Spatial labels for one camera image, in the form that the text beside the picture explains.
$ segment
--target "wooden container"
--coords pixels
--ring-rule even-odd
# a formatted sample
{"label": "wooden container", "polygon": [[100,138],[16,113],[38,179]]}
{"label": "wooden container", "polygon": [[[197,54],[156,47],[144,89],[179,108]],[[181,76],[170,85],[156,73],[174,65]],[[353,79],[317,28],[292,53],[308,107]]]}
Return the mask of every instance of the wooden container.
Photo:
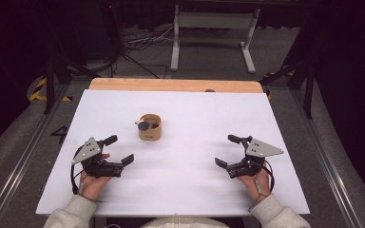
{"label": "wooden container", "polygon": [[162,136],[162,119],[155,114],[145,114],[141,117],[142,121],[149,123],[146,131],[139,130],[139,138],[145,141],[157,141]]}

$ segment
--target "white tabletop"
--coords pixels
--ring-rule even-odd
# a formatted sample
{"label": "white tabletop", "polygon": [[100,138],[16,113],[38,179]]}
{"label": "white tabletop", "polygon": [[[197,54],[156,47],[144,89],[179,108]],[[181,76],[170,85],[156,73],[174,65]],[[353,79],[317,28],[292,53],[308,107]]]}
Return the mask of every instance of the white tabletop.
{"label": "white tabletop", "polygon": [[[138,136],[135,122],[147,113],[162,118],[159,141]],[[297,213],[310,213],[265,94],[111,90],[85,90],[36,213],[50,214],[70,201],[70,164],[79,146],[90,137],[117,135],[117,142],[104,147],[108,161],[130,154],[135,161],[108,183],[96,216],[246,216],[252,202],[245,187],[215,165],[215,158],[229,164],[244,158],[243,147],[229,142],[229,134],[283,149],[267,158],[276,179],[274,194]],[[77,164],[75,173],[81,169]]]}

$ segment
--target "gray sleeve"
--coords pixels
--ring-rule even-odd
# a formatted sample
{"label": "gray sleeve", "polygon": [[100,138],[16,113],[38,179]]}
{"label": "gray sleeve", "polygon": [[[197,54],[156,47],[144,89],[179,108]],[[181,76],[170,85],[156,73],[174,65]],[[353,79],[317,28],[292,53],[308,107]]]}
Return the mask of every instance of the gray sleeve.
{"label": "gray sleeve", "polygon": [[93,201],[75,195],[64,209],[57,209],[48,217],[45,228],[48,227],[88,227],[88,222],[96,211]]}
{"label": "gray sleeve", "polygon": [[309,228],[310,224],[301,216],[296,214],[290,207],[280,205],[274,195],[271,195],[260,202],[251,210],[263,228],[291,227]]}

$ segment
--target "person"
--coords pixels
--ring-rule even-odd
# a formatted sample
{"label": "person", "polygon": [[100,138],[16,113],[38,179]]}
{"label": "person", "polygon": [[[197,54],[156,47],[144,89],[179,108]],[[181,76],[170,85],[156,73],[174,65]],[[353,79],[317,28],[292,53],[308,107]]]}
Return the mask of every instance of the person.
{"label": "person", "polygon": [[[56,209],[47,219],[45,228],[51,227],[88,227],[89,220],[97,209],[96,200],[112,177],[94,178],[86,172],[81,173],[82,193],[74,195],[64,209]],[[269,176],[261,170],[256,176],[241,176],[238,179],[244,184],[253,201],[250,213],[255,216],[263,228],[275,227],[310,227],[310,224],[296,214],[290,207],[280,205],[269,187]],[[143,228],[175,227],[225,228],[222,222],[211,218],[155,218]]]}

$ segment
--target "silver metal plate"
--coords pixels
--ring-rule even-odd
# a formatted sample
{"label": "silver metal plate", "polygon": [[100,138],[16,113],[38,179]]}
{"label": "silver metal plate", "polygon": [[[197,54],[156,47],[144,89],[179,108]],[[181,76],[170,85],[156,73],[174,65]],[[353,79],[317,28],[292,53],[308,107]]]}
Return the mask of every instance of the silver metal plate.
{"label": "silver metal plate", "polygon": [[253,139],[248,145],[245,153],[250,156],[265,158],[268,156],[283,154],[283,150],[263,141]]}
{"label": "silver metal plate", "polygon": [[93,137],[88,139],[85,142],[85,145],[82,147],[81,151],[79,151],[78,155],[73,159],[72,164],[76,164],[82,162],[88,158],[95,156],[101,152],[99,144],[97,144],[96,140]]}

